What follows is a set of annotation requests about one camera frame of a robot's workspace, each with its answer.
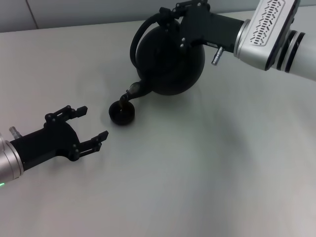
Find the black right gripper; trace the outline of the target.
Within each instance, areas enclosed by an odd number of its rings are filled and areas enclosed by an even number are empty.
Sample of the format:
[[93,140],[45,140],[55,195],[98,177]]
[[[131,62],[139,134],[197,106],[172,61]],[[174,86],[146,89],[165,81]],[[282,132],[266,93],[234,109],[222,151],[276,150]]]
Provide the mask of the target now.
[[[227,52],[233,52],[244,23],[242,20],[211,13],[206,0],[179,2],[173,9],[161,7],[159,13],[174,18],[165,23],[165,31],[168,38],[179,48],[209,44],[211,47],[222,47]],[[181,34],[180,23],[176,20],[180,17],[183,17]]]

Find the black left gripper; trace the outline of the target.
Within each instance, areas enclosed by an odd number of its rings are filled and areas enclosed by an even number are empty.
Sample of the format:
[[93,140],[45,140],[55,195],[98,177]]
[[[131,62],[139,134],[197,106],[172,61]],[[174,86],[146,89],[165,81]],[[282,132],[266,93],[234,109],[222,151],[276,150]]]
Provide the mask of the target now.
[[23,169],[26,171],[54,157],[77,161],[81,157],[99,152],[102,142],[109,135],[108,131],[79,143],[76,132],[66,123],[85,116],[87,110],[87,106],[75,110],[67,105],[45,115],[44,128],[13,140],[11,143],[21,159]]

